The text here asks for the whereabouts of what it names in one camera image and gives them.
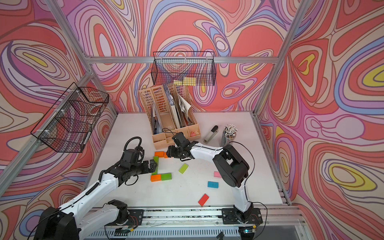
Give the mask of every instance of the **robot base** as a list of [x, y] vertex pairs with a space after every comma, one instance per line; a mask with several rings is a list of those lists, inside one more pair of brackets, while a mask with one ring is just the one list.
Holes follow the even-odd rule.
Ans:
[[259, 226], [263, 223], [263, 218], [260, 213], [259, 208], [253, 208], [253, 205], [250, 207], [249, 211], [243, 213], [239, 211], [235, 206], [230, 209], [222, 209], [222, 219], [224, 224], [241, 224], [255, 223], [256, 226]]

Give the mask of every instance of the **red block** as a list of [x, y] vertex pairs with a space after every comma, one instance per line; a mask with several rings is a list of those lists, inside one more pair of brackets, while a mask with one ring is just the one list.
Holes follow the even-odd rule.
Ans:
[[204, 194], [203, 197], [199, 200], [200, 206], [203, 206], [205, 202], [208, 200], [208, 198], [209, 198], [208, 195]]

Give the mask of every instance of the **black mounting plate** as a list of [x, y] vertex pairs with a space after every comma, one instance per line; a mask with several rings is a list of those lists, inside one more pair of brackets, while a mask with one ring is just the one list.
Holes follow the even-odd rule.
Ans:
[[[241, 224], [240, 222], [237, 221], [237, 218], [235, 216], [235, 209], [222, 209], [222, 219], [224, 224]], [[263, 218], [261, 217], [260, 209], [259, 208], [254, 208], [247, 218], [247, 224], [253, 224], [253, 221], [255, 221], [255, 225], [259, 226], [260, 224], [263, 223]]]
[[[124, 225], [132, 225], [132, 226], [140, 226], [141, 222], [143, 221], [143, 209], [128, 209], [129, 215], [132, 217], [128, 216], [128, 221]], [[107, 226], [116, 226], [115, 222], [111, 222], [107, 224]]]

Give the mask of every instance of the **wooden block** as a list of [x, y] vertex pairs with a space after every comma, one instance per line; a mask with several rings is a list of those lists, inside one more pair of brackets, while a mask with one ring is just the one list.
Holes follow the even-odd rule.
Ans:
[[151, 182], [161, 181], [161, 174], [151, 175]]
[[152, 173], [152, 175], [156, 175], [157, 174], [157, 170], [159, 169], [159, 157], [158, 156], [154, 156], [153, 157], [153, 161], [155, 161], [157, 163], [157, 167], [156, 167], [156, 170]]
[[218, 188], [218, 182], [210, 182], [210, 181], [208, 181], [208, 187]]
[[165, 181], [165, 180], [171, 180], [172, 179], [172, 173], [164, 173], [161, 175], [161, 180], [162, 181]]
[[164, 157], [164, 152], [155, 152], [155, 156]]
[[179, 169], [179, 172], [183, 174], [188, 168], [188, 164], [184, 163], [183, 166]]
[[221, 177], [219, 172], [214, 172], [214, 177]]
[[208, 195], [204, 194], [203, 197], [199, 200], [200, 206], [203, 206], [205, 202], [208, 200], [208, 198], [209, 198]]

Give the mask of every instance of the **black cable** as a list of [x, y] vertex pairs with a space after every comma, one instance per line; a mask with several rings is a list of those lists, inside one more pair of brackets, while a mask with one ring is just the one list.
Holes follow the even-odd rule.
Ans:
[[105, 225], [104, 225], [104, 232], [105, 232], [105, 235], [107, 236], [107, 238], [108, 238], [109, 240], [111, 240], [111, 239], [109, 238], [109, 236], [107, 235], [107, 230], [105, 229]]
[[134, 139], [138, 139], [138, 140], [139, 140], [139, 145], [138, 145], [138, 147], [140, 147], [140, 145], [141, 145], [141, 137], [133, 137], [133, 138], [129, 139], [129, 140], [126, 142], [126, 144], [124, 145], [124, 151], [127, 150], [127, 146], [128, 146], [128, 144], [129, 144], [132, 140], [134, 140]]
[[65, 207], [65, 208], [63, 208], [63, 209], [61, 209], [61, 210], [58, 210], [57, 212], [54, 212], [54, 213], [52, 213], [51, 215], [48, 215], [48, 216], [46, 216], [45, 218], [43, 218], [41, 221], [39, 221], [39, 222], [37, 223], [37, 225], [32, 229], [32, 231], [29, 233], [28, 238], [27, 238], [26, 240], [29, 240], [29, 238], [31, 237], [31, 234], [33, 233], [33, 231], [37, 228], [37, 226], [38, 226], [41, 222], [43, 222], [43, 221], [44, 221], [45, 219], [47, 219], [48, 217], [57, 214], [58, 212], [62, 212], [63, 210], [67, 209], [68, 207]]
[[[245, 179], [245, 182], [244, 182], [244, 193], [245, 193], [245, 198], [246, 198], [247, 201], [250, 202], [250, 203], [260, 203], [260, 204], [262, 204], [261, 202], [251, 202], [251, 201], [249, 201], [249, 200], [248, 200], [248, 196], [247, 196], [247, 187], [246, 187], [246, 185], [247, 185], [247, 180], [248, 180], [248, 178], [252, 175], [253, 171], [255, 170], [255, 165], [256, 165], [255, 158], [253, 157], [251, 151], [249, 151], [249, 149], [248, 149], [246, 146], [244, 146], [243, 144], [241, 144], [241, 143], [239, 143], [239, 142], [235, 142], [235, 143], [238, 143], [238, 144], [240, 144], [241, 146], [243, 146], [243, 147], [249, 152], [249, 154], [252, 156], [252, 159], [253, 159], [253, 169], [252, 169], [252, 171], [251, 171], [251, 174], [248, 175], [248, 177]], [[255, 238], [257, 238], [258, 236], [260, 236], [260, 235], [263, 233], [264, 229], [265, 229], [266, 219], [267, 219], [267, 217], [268, 217], [268, 208], [267, 208], [264, 204], [262, 204], [262, 205], [263, 205], [263, 206], [265, 207], [265, 209], [266, 209], [264, 228], [263, 228], [262, 231], [259, 233], [259, 235], [257, 235], [257, 236], [254, 237], [253, 239], [255, 239]]]
[[171, 130], [169, 130], [169, 128], [163, 128], [161, 131], [164, 132], [164, 129], [167, 129], [170, 133], [172, 133], [174, 136], [176, 135], [174, 132], [172, 132]]
[[267, 208], [264, 204], [262, 204], [262, 205], [263, 205], [263, 206], [265, 207], [265, 209], [266, 209], [266, 215], [265, 215], [264, 227], [263, 227], [262, 231], [259, 233], [259, 235], [255, 236], [253, 239], [256, 239], [258, 236], [260, 236], [260, 235], [263, 233], [264, 229], [265, 229], [266, 218], [268, 217], [268, 208]]
[[135, 183], [139, 180], [139, 175], [136, 175], [136, 177], [137, 177], [137, 178], [136, 178], [136, 181], [135, 181], [134, 183], [132, 183], [132, 184], [127, 184], [127, 181], [125, 181], [124, 184], [127, 185], [127, 186], [132, 186], [133, 184], [135, 184]]

